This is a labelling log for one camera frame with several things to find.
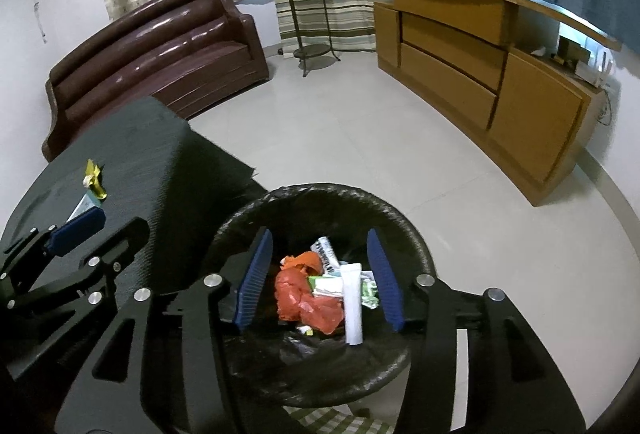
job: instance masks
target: tiled floor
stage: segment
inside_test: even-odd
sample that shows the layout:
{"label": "tiled floor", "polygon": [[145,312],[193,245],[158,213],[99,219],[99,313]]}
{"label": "tiled floor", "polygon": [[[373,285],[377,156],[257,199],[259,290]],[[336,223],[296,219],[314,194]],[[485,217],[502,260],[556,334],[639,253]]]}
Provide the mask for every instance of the tiled floor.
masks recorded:
{"label": "tiled floor", "polygon": [[[270,82],[206,111],[193,129],[254,166],[267,189],[345,183],[398,207],[447,284],[507,292],[591,424],[640,356],[640,263],[586,176],[576,169],[533,208],[375,55],[343,54],[305,79],[295,59],[269,62]],[[386,398],[372,398],[374,414]]]}

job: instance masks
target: reception desk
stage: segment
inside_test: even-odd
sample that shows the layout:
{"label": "reception desk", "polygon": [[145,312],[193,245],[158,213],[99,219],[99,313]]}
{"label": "reception desk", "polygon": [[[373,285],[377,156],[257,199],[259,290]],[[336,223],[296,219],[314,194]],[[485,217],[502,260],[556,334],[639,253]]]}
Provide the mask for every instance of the reception desk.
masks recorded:
{"label": "reception desk", "polygon": [[621,45],[539,0],[394,0],[374,5],[378,65],[435,107],[539,205],[574,168],[605,95],[551,59],[559,23]]}

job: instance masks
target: plant stand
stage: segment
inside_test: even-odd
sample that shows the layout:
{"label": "plant stand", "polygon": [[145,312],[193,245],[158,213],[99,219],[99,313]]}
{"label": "plant stand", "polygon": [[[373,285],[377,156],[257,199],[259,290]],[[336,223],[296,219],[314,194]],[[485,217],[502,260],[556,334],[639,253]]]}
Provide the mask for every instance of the plant stand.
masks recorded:
{"label": "plant stand", "polygon": [[326,21],[326,29],[329,34],[329,44],[307,44],[304,46],[302,44],[302,35],[300,34],[300,26],[298,25],[298,16],[296,14],[296,5],[294,0],[289,0],[289,5],[291,6],[291,16],[293,18],[293,26],[296,29],[296,38],[298,39],[299,48],[293,52],[293,56],[300,60],[303,68],[303,77],[306,77],[308,70],[306,69],[306,59],[312,57],[319,57],[324,55],[325,53],[331,52],[336,60],[340,60],[337,55],[335,55],[334,43],[331,39],[331,26],[329,25],[329,15],[326,10],[326,0],[322,0],[322,7],[324,8],[324,20]]}

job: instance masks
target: sofa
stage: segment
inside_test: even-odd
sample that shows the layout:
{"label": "sofa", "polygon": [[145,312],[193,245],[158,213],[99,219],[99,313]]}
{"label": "sofa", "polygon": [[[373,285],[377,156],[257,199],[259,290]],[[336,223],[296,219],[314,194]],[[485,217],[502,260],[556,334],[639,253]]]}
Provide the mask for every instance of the sofa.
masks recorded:
{"label": "sofa", "polygon": [[94,122],[145,96],[188,119],[268,78],[254,20],[232,0],[152,0],[51,69],[42,153],[52,161]]}

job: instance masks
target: trash can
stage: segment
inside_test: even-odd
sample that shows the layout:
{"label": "trash can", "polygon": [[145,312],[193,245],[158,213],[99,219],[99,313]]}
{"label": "trash can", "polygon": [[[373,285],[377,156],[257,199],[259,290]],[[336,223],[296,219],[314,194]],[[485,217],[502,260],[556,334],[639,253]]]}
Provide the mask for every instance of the trash can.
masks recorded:
{"label": "trash can", "polygon": [[202,275],[246,251],[263,226],[273,234],[273,258],[254,322],[244,334],[225,338],[236,393],[270,405],[319,408],[358,400],[392,381],[408,365],[409,351],[380,307],[363,308],[361,345],[346,345],[344,328],[309,337],[294,323],[278,322],[274,279],[283,257],[308,251],[320,236],[329,237],[338,259],[369,270],[367,233],[375,227],[399,285],[408,287],[415,273],[435,275],[416,228],[395,207],[358,188],[330,183],[282,187],[245,205],[219,228]]}

